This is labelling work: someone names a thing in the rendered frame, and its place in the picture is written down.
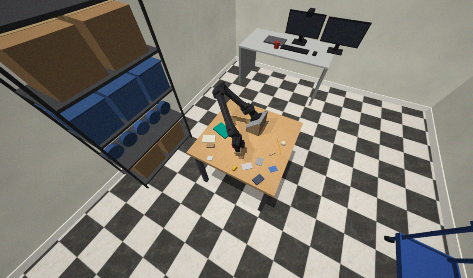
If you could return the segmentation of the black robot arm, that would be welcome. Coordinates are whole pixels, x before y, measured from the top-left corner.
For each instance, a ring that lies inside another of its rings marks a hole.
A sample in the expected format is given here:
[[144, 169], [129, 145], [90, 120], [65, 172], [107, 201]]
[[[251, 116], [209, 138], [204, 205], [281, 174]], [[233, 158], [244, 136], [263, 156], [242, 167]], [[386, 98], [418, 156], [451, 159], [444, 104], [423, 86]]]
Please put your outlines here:
[[246, 103], [243, 100], [241, 100], [240, 97], [235, 95], [225, 84], [225, 81], [222, 81], [221, 84], [216, 86], [213, 89], [213, 97], [217, 99], [219, 103], [219, 107], [222, 111], [222, 115], [225, 121], [226, 125], [226, 132], [229, 135], [229, 137], [232, 138], [232, 146], [235, 148], [235, 151], [238, 153], [240, 152], [240, 147], [242, 146], [242, 135], [239, 133], [237, 128], [235, 127], [231, 115], [229, 113], [229, 109], [226, 105], [226, 101], [224, 98], [224, 94], [228, 96], [233, 102], [235, 102], [238, 106], [240, 106], [242, 112], [244, 115], [250, 114], [251, 116], [251, 122], [258, 120], [262, 113], [256, 112], [254, 106], [250, 103]]

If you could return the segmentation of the teal flat rectangular block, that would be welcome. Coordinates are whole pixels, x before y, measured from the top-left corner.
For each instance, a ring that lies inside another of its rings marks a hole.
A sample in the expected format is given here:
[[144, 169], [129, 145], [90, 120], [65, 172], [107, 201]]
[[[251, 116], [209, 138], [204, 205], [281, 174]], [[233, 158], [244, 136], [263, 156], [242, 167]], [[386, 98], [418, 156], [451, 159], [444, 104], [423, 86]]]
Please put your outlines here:
[[229, 136], [226, 132], [226, 125], [224, 125], [222, 122], [216, 125], [213, 130], [216, 131], [219, 135], [221, 135], [224, 139]]

